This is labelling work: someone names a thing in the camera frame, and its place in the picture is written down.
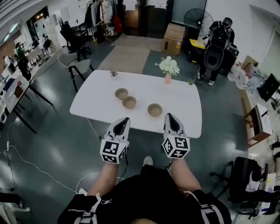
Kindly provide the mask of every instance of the black and white pattern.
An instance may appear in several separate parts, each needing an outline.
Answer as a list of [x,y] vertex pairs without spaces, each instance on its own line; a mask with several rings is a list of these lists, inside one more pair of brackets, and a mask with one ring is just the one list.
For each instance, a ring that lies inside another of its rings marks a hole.
[[126,147],[124,147],[123,151],[121,152],[121,154],[119,155],[119,161],[121,161],[123,159],[123,157],[126,154]]
[[168,138],[166,139],[165,143],[163,144],[163,148],[167,155],[172,151],[173,146],[171,145]]
[[188,149],[188,143],[186,138],[175,137],[175,144],[176,148]]
[[103,149],[104,153],[112,154],[112,155],[117,155],[119,148],[119,143],[117,142],[105,142],[105,146]]
[[186,153],[187,153],[187,151],[175,150],[172,153],[171,157],[172,158],[183,158]]
[[103,156],[104,161],[111,162],[111,163],[117,163],[116,157],[106,156],[106,155],[102,155],[102,156]]

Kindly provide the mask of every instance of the black cap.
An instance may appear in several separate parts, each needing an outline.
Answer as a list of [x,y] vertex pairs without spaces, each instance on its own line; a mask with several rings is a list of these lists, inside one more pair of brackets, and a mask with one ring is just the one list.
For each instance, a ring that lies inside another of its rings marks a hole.
[[226,18],[224,19],[224,22],[227,22],[227,23],[229,23],[230,25],[232,25],[232,19],[230,19],[229,17],[226,17]]

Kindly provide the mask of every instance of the red bag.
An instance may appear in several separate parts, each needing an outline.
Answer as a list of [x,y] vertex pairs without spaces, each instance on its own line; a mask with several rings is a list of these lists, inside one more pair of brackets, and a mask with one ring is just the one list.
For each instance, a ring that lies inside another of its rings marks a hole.
[[114,17],[114,21],[115,21],[115,28],[114,28],[114,31],[116,33],[121,33],[123,31],[123,25],[121,23],[121,20],[119,19],[118,16],[115,16]]

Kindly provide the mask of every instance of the white flower bouquet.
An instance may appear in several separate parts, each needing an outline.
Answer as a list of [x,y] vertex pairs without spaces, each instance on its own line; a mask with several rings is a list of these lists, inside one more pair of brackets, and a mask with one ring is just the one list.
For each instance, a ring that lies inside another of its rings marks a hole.
[[160,64],[155,63],[155,65],[159,66],[163,71],[163,74],[177,75],[180,72],[180,69],[177,66],[177,62],[172,60],[170,56],[167,56],[166,59],[162,58],[162,62]]

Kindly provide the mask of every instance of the gray chair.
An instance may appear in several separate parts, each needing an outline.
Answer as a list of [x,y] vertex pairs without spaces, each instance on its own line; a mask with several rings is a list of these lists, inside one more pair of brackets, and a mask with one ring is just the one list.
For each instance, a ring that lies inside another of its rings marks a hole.
[[94,71],[93,67],[91,66],[91,61],[89,59],[78,61],[77,53],[62,53],[57,60],[64,68],[66,68],[70,72],[76,92],[78,92],[78,90],[75,83],[75,76],[80,76],[81,79],[85,81],[83,74],[85,74],[89,68],[91,68],[91,70]]

